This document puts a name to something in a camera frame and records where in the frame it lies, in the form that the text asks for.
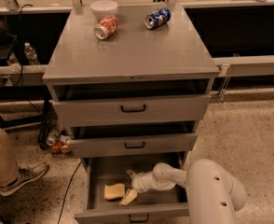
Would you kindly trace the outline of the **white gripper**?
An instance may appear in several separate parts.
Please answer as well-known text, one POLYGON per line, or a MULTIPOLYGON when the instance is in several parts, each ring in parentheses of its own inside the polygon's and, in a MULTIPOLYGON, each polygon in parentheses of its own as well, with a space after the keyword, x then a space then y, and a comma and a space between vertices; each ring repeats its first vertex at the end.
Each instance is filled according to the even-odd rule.
POLYGON ((138 193, 149 191, 153 185, 153 175, 151 172, 140 172, 136 174, 132 170, 127 170, 126 173, 131 178, 131 186, 133 189, 128 189, 126 191, 125 196, 119 202, 121 206, 130 204, 137 198, 138 193))

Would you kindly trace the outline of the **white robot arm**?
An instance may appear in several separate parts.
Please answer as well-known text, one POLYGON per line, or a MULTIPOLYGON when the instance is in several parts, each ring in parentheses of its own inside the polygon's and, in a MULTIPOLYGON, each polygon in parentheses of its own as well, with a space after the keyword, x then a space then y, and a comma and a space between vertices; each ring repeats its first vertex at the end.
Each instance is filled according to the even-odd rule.
POLYGON ((178 185, 187 192, 190 224, 238 224, 236 212, 248 198, 245 187, 235 176, 207 159, 194 161, 187 171, 159 162, 150 172, 127 173, 131 188, 120 205, 131 203, 139 193, 150 189, 169 190, 178 185))

